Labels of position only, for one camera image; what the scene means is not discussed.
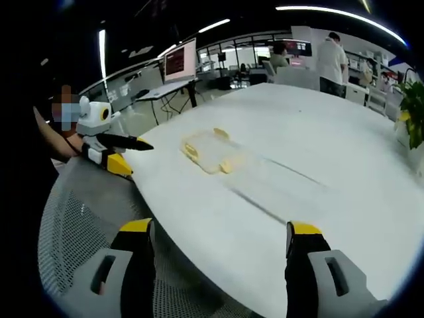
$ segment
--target green leaves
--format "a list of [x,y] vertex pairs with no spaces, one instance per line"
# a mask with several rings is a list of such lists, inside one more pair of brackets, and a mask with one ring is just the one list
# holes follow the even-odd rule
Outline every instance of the green leaves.
[[411,116],[406,121],[410,149],[417,148],[424,140],[424,85],[420,81],[397,85],[403,93],[402,111]]

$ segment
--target office floor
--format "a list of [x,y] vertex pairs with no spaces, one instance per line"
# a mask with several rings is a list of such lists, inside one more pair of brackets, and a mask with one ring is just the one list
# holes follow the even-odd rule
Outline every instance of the office floor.
[[[196,93],[197,105],[200,106],[205,102],[235,90],[236,89],[220,91],[218,89],[210,89],[201,93]],[[172,108],[178,111],[182,109],[182,112],[188,111],[192,108],[186,90],[184,90],[184,93],[181,93],[180,91],[177,92],[175,97],[173,97],[174,94],[175,93],[171,93],[166,96]],[[165,98],[153,102],[156,118],[158,119],[159,124],[164,123],[172,117],[179,115],[178,112],[172,110],[169,105],[166,106],[167,111],[165,111],[164,103],[167,103]],[[127,134],[132,136],[140,136],[156,126],[156,120],[152,112],[152,104],[150,101],[135,103],[133,106],[127,107],[121,111],[121,114],[120,122],[122,124],[122,128]]]

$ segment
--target potted plant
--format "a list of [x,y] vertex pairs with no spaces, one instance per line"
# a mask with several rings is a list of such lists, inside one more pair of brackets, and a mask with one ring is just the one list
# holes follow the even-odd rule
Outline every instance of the potted plant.
[[396,123],[397,139],[406,146],[413,169],[424,176],[424,85],[406,82],[398,87],[403,93],[401,115]]

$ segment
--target black ceiling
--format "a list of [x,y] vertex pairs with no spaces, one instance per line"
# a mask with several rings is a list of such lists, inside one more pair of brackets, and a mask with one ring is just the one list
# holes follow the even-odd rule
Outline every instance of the black ceiling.
[[[232,36],[266,30],[289,30],[291,25],[309,25],[335,30],[369,40],[420,68],[424,56],[418,2],[367,0],[370,16],[361,0],[56,0],[19,3],[9,25],[11,47],[18,64],[31,70],[38,88],[51,95],[54,84],[70,83],[81,91],[101,78],[97,34],[107,33],[106,71],[153,58],[179,40],[211,23],[231,22],[197,35],[197,46]],[[316,5],[370,17],[392,29],[409,43],[409,50],[394,38],[365,23],[328,13],[276,11],[278,5]],[[153,49],[129,58],[131,51]],[[49,62],[41,67],[40,62]]]

